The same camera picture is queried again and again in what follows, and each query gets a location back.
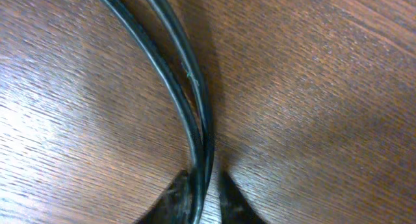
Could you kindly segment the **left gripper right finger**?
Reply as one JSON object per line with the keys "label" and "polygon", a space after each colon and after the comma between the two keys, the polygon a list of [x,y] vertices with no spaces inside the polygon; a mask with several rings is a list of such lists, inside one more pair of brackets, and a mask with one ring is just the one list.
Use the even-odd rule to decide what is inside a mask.
{"label": "left gripper right finger", "polygon": [[222,224],[266,224],[243,196],[227,171],[218,179]]}

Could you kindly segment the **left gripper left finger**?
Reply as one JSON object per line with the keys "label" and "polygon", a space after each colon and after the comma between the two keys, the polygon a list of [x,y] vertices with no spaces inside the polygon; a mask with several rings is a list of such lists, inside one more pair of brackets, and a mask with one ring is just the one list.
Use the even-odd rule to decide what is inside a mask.
{"label": "left gripper left finger", "polygon": [[181,170],[150,210],[135,220],[135,224],[188,223],[191,200],[189,174]]}

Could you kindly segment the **black USB cable short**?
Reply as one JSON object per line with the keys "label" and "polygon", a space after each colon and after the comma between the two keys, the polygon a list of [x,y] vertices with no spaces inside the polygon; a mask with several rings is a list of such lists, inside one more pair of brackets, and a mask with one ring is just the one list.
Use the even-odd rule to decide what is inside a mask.
{"label": "black USB cable short", "polygon": [[167,0],[146,0],[171,36],[190,80],[198,115],[194,116],[190,104],[157,47],[147,32],[135,20],[120,0],[101,0],[120,20],[133,39],[148,56],[151,64],[160,75],[177,108],[183,123],[190,148],[191,168],[188,170],[192,195],[188,223],[199,223],[205,197],[209,188],[215,154],[213,110],[209,100],[207,85],[192,50],[189,39]]}

